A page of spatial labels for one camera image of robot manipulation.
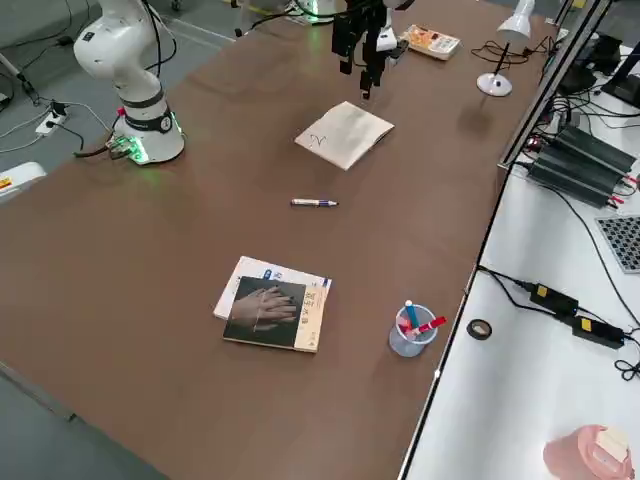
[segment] power strip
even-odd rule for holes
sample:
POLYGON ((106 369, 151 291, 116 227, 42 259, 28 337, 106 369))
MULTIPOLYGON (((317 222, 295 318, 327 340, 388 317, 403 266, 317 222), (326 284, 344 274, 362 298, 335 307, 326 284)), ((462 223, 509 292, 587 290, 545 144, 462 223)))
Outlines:
POLYGON ((66 115, 58 115, 54 112, 49 112, 47 118, 45 118, 42 123, 38 125, 38 128, 36 128, 36 133, 38 135, 42 135, 43 137, 48 137, 58 129, 58 125, 62 125, 66 120, 66 115), (47 123, 49 122, 53 123, 54 125, 52 127, 47 127, 47 123))

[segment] lamp base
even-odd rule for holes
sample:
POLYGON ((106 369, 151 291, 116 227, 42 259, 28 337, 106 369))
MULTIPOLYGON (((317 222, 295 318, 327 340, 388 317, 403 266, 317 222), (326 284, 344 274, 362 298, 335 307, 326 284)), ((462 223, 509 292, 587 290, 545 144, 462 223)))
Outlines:
POLYGON ((513 90, 511 82, 502 75, 485 73, 478 77, 478 88, 492 97, 506 97, 513 90))

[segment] black tape roll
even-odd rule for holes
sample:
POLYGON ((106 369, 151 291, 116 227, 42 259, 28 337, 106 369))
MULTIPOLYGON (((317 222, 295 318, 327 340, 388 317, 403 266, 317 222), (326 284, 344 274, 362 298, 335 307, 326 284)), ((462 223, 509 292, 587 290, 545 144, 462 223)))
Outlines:
POLYGON ((467 325, 467 333, 476 340, 486 340, 493 333, 493 329, 486 320, 476 318, 475 320, 471 320, 469 325, 467 325))

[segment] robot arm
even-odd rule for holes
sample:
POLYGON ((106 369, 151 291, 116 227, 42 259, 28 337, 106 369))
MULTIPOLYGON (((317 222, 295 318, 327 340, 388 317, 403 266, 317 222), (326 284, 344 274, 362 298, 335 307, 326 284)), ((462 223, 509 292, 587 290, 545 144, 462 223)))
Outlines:
POLYGON ((368 99, 371 86, 380 86, 387 59, 392 64, 406 51, 408 42, 398 41, 391 27, 392 10, 406 10, 414 0, 347 0, 347 10, 337 15, 333 23, 331 50, 342 57, 340 71, 350 75, 353 70, 355 48, 366 34, 362 45, 365 63, 360 73, 362 96, 368 99))
POLYGON ((114 137, 124 139, 118 148, 139 164, 170 160, 182 152, 184 139, 160 80, 140 58, 164 25, 146 0, 99 3, 102 16, 76 40, 76 59, 91 76, 114 83, 125 112, 114 128, 114 137))

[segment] table surface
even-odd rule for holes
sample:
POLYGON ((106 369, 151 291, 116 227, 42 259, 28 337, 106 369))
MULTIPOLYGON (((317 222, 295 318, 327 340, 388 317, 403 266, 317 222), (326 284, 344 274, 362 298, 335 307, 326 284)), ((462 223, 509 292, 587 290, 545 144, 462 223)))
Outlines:
MULTIPOLYGON (((631 49, 621 50, 628 54, 631 49)), ((638 112, 605 93, 591 98, 615 112, 638 112)), ((612 127, 640 123, 604 120, 612 127)), ((587 122, 581 127, 589 129, 587 122)), ((640 155, 638 129, 612 129, 595 117, 591 128, 598 138, 640 155)), ((634 172, 640 172, 637 163, 634 172)), ((556 288, 629 331, 633 320, 615 296, 584 227, 560 198, 525 180, 525 175, 521 167, 514 168, 481 264, 556 288)), ((570 201, 587 222, 637 317, 640 276, 622 273, 594 221, 615 214, 570 201)), ((640 214, 640 195, 629 198, 618 213, 640 214)), ((527 293, 506 283, 516 301, 528 304, 527 293)), ((633 343, 611 350, 574 337, 560 322, 517 310, 491 277, 478 273, 406 478, 552 479, 542 459, 545 444, 593 423, 625 432, 637 464, 640 418, 633 408, 640 401, 640 382, 623 381, 613 363, 623 359, 635 364, 638 355, 633 343), (493 327, 484 342, 466 333, 475 318, 493 327)))
POLYGON ((396 476, 450 327, 411 360, 389 328, 406 298, 455 316, 544 62, 512 68, 507 98, 476 89, 491 67, 469 49, 508 12, 416 2, 398 28, 465 48, 409 52, 369 103, 330 28, 272 22, 223 50, 170 94, 180 159, 75 161, 0 207, 2 361, 174 480, 396 476), (348 172, 293 143, 344 100, 396 126, 348 172), (333 278, 316 355, 222 341, 241 255, 333 278))

